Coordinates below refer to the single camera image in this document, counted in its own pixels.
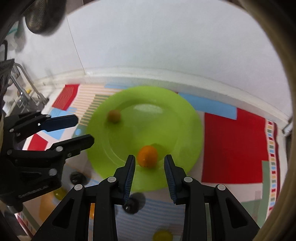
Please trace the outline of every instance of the orange fruit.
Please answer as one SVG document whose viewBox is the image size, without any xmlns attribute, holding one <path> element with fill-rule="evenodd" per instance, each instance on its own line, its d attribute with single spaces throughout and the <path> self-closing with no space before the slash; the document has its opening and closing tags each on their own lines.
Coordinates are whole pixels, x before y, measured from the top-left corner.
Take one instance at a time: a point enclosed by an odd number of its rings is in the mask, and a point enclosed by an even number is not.
<svg viewBox="0 0 296 241">
<path fill-rule="evenodd" d="M 141 167 L 155 167 L 157 164 L 157 150 L 153 146 L 142 147 L 138 152 L 137 162 Z"/>
<path fill-rule="evenodd" d="M 121 119 L 121 113 L 119 110 L 111 110 L 108 113 L 107 120 L 112 123 L 117 123 Z"/>
</svg>

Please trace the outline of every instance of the lime green plate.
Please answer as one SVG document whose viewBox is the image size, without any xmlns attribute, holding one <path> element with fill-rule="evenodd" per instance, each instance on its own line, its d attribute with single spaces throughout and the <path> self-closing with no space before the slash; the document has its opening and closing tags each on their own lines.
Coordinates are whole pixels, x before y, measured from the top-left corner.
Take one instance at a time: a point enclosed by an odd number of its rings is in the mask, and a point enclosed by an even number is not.
<svg viewBox="0 0 296 241">
<path fill-rule="evenodd" d="M 110 110 L 120 110 L 121 121 L 107 121 Z M 138 86 L 106 99 L 93 113 L 87 133 L 94 145 L 88 158 L 102 178 L 124 166 L 128 155 L 137 156 L 146 145 L 157 149 L 153 169 L 136 165 L 132 191 L 152 191 L 167 186 L 163 159 L 171 154 L 187 173 L 196 163 L 203 143 L 203 129 L 194 108 L 178 94 L 159 87 Z"/>
</svg>

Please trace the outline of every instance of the metal bar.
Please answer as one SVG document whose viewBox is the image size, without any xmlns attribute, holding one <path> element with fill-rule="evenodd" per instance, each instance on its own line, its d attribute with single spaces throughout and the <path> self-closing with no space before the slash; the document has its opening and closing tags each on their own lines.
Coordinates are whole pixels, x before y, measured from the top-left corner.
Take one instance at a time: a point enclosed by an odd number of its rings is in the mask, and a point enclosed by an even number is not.
<svg viewBox="0 0 296 241">
<path fill-rule="evenodd" d="M 36 94 L 38 95 L 38 98 L 40 100 L 40 102 L 43 105 L 46 105 L 48 103 L 48 100 L 43 96 L 43 94 L 41 94 L 35 87 L 35 85 L 33 84 L 33 82 L 31 81 L 31 79 L 29 78 L 29 76 L 27 75 L 25 69 L 18 63 L 14 64 L 15 66 L 19 67 L 21 69 L 21 71 L 23 72 L 24 76 L 26 77 L 27 81 L 29 82 L 29 84 L 32 86 L 33 90 L 36 92 Z"/>
<path fill-rule="evenodd" d="M 26 90 L 20 85 L 20 83 L 16 80 L 16 78 L 14 77 L 14 75 L 12 74 L 10 76 L 12 82 L 15 84 L 16 88 L 20 91 L 20 95 L 21 96 L 25 96 L 27 101 L 29 102 L 29 100 L 31 99 L 31 97 L 29 96 L 29 94 L 26 92 Z"/>
</svg>

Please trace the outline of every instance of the colorful mat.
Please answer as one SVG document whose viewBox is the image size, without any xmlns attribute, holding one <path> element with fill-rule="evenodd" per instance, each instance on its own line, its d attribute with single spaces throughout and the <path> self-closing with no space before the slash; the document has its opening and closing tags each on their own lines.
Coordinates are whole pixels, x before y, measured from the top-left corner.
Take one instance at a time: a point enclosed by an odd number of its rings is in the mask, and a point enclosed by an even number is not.
<svg viewBox="0 0 296 241">
<path fill-rule="evenodd" d="M 55 142 L 85 134 L 94 110 L 124 88 L 95 84 L 66 85 L 46 114 L 52 117 L 75 114 L 79 118 L 78 125 L 53 132 L 41 131 L 26 140 L 24 150 L 46 150 Z M 205 132 L 203 152 L 189 175 L 206 185 L 225 184 L 261 227 L 280 189 L 277 125 L 228 104 L 179 94 L 195 108 Z M 102 180 L 82 152 L 65 164 L 64 189 L 73 187 L 69 175 L 76 170 L 90 178 L 88 185 Z M 159 229 L 168 229 L 178 240 L 183 229 L 184 206 L 173 205 L 167 189 L 145 192 L 144 195 L 146 204 L 135 215 L 117 207 L 119 240 L 151 240 Z M 18 217 L 34 234 L 58 203 L 52 193 L 46 194 L 26 202 L 24 211 Z"/>
</svg>

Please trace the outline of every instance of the yellow object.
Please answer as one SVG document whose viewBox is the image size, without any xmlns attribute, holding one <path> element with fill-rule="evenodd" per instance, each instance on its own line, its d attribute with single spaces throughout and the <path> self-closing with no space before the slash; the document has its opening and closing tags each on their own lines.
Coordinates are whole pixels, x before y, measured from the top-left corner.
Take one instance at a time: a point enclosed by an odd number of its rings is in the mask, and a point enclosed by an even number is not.
<svg viewBox="0 0 296 241">
<path fill-rule="evenodd" d="M 63 188 L 59 188 L 57 190 L 54 190 L 53 191 L 54 193 L 54 196 L 59 200 L 61 201 L 67 194 L 67 192 L 65 191 L 65 189 Z"/>
<path fill-rule="evenodd" d="M 91 204 L 91 210 L 89 212 L 89 218 L 94 219 L 94 203 Z"/>
<path fill-rule="evenodd" d="M 144 146 L 138 152 L 137 162 L 141 167 L 153 168 L 157 164 L 157 150 L 153 146 Z"/>
<path fill-rule="evenodd" d="M 107 117 L 109 122 L 112 123 L 118 123 L 121 119 L 121 113 L 119 110 L 111 110 L 108 113 L 108 117 Z"/>
<path fill-rule="evenodd" d="M 49 192 L 41 196 L 40 208 L 39 208 L 39 218 L 44 222 L 48 216 L 55 209 L 56 205 L 53 202 L 54 192 Z"/>
<path fill-rule="evenodd" d="M 168 230 L 159 230 L 153 235 L 153 241 L 172 241 L 173 235 Z"/>
</svg>

